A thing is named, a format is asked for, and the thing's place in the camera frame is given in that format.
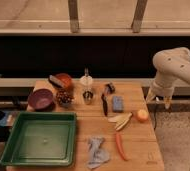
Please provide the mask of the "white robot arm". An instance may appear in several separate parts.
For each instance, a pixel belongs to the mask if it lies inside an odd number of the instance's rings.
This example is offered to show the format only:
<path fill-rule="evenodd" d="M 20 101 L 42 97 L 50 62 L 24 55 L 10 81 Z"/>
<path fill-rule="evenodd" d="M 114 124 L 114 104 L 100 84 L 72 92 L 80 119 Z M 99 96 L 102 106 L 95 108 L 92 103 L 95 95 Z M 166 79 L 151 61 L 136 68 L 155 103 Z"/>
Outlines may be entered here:
<path fill-rule="evenodd" d="M 190 85 L 190 50 L 178 47 L 157 52 L 153 56 L 153 65 L 157 70 L 152 81 L 146 101 L 152 101 L 156 96 L 163 98 L 166 109 L 170 108 L 174 93 L 174 83 L 180 79 Z"/>

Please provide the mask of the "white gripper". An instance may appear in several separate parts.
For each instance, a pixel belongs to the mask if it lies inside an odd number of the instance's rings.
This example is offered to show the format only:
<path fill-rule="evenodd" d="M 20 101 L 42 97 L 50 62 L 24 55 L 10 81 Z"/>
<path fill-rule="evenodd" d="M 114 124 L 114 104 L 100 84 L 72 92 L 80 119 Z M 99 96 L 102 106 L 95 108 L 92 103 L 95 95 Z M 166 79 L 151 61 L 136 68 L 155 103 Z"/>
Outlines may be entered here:
<path fill-rule="evenodd" d="M 146 96 L 146 101 L 151 102 L 156 96 L 164 97 L 165 109 L 169 109 L 172 102 L 172 95 L 174 93 L 174 82 L 171 80 L 154 80 L 151 83 L 149 93 Z"/>

